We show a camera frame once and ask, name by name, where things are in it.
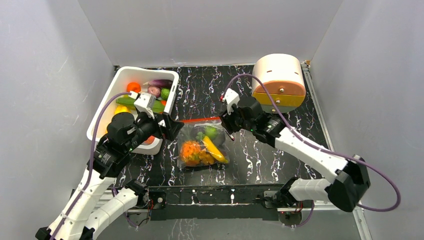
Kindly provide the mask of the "light green wrinkled vegetable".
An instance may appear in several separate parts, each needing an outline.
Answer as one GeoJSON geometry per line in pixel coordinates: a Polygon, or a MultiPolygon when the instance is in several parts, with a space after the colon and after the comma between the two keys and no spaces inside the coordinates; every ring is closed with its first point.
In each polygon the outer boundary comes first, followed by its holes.
{"type": "Polygon", "coordinates": [[[215,140],[216,139],[216,137],[220,134],[219,133],[219,130],[216,128],[216,127],[213,127],[213,126],[209,126],[209,125],[207,125],[207,126],[205,126],[204,127],[204,132],[205,132],[205,135],[211,140],[211,141],[213,141],[213,140],[215,140]]]}

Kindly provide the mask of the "toy pineapple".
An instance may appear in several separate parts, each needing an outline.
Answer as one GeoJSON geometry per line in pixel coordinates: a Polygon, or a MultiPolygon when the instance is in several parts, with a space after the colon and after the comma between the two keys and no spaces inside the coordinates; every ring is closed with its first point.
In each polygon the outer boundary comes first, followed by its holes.
{"type": "Polygon", "coordinates": [[[203,167],[214,165],[215,160],[203,145],[201,140],[197,139],[198,135],[194,137],[180,133],[178,136],[178,166],[180,168],[188,167],[203,167]]]}

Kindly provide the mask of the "clear zip bag orange zipper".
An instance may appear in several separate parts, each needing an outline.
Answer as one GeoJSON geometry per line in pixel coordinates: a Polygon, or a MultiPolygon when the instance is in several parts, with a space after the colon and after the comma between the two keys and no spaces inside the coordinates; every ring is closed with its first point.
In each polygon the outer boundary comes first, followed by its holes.
{"type": "Polygon", "coordinates": [[[219,117],[185,119],[177,137],[179,168],[228,164],[227,134],[219,117]]]}

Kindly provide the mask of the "yellow banana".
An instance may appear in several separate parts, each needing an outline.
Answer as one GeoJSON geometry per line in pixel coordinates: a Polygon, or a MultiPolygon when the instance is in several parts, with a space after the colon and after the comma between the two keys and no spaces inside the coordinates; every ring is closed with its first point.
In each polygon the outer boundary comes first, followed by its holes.
{"type": "Polygon", "coordinates": [[[205,136],[202,139],[203,145],[206,147],[206,151],[219,163],[228,164],[229,161],[226,159],[224,154],[216,147],[216,145],[212,142],[212,140],[205,136]]]}

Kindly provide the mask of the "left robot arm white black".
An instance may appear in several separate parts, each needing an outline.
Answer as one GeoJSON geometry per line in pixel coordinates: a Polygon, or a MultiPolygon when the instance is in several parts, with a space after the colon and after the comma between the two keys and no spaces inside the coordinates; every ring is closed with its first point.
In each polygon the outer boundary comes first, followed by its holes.
{"type": "Polygon", "coordinates": [[[106,226],[131,207],[144,208],[149,203],[148,188],[137,180],[128,183],[99,210],[94,210],[104,192],[129,163],[130,153],[149,137],[176,138],[184,123],[168,113],[149,116],[140,112],[114,115],[93,150],[77,189],[59,216],[35,234],[38,240],[94,239],[106,226]]]}

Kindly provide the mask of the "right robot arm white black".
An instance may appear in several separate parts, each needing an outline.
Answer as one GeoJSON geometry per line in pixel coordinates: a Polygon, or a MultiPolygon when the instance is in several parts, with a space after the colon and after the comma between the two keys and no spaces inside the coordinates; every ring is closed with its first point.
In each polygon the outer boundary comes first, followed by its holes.
{"type": "Polygon", "coordinates": [[[352,212],[371,183],[367,168],[344,157],[328,153],[328,149],[308,138],[299,139],[281,117],[266,113],[254,97],[222,100],[225,109],[221,124],[229,133],[241,129],[257,140],[303,161],[321,174],[320,179],[291,178],[269,197],[274,204],[295,207],[302,201],[330,202],[344,212],[352,212]]]}

